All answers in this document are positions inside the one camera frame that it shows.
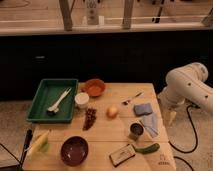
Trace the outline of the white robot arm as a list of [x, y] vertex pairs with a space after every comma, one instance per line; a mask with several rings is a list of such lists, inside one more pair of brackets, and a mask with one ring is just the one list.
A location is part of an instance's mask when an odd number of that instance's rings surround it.
[[213, 88], [205, 84], [207, 78], [208, 70], [199, 62], [172, 69], [167, 73], [166, 86], [158, 94], [165, 126], [173, 122], [176, 117], [175, 109], [185, 100], [213, 114]]

